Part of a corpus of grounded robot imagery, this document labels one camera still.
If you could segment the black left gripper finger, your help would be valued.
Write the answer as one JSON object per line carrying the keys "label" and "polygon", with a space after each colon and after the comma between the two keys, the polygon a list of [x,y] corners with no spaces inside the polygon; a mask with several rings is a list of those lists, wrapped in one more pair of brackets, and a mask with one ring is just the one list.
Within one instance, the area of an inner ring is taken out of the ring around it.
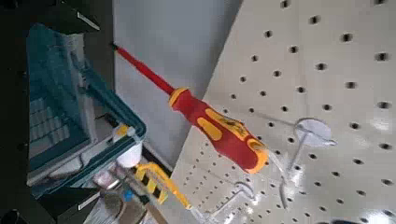
{"label": "black left gripper finger", "polygon": [[82,0],[53,0],[53,4],[40,16],[40,22],[65,35],[101,30],[100,24]]}
{"label": "black left gripper finger", "polygon": [[38,201],[56,224],[83,224],[99,197],[99,189],[61,188]]}

